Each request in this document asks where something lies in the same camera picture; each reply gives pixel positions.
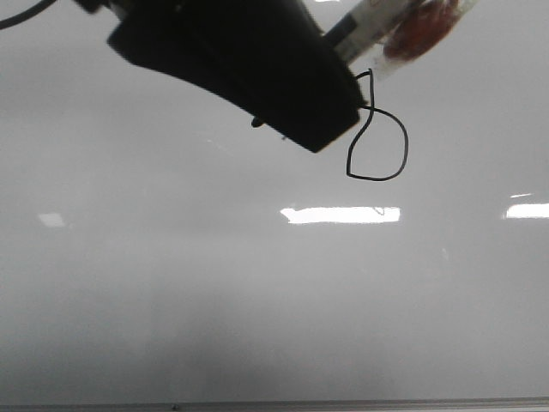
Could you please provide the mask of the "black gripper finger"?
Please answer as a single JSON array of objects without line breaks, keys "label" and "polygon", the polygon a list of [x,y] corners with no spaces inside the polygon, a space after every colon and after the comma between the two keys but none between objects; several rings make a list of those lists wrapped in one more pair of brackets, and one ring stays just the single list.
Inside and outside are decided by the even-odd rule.
[{"label": "black gripper finger", "polygon": [[311,152],[359,120],[359,85],[300,1],[138,1],[108,43]]}]

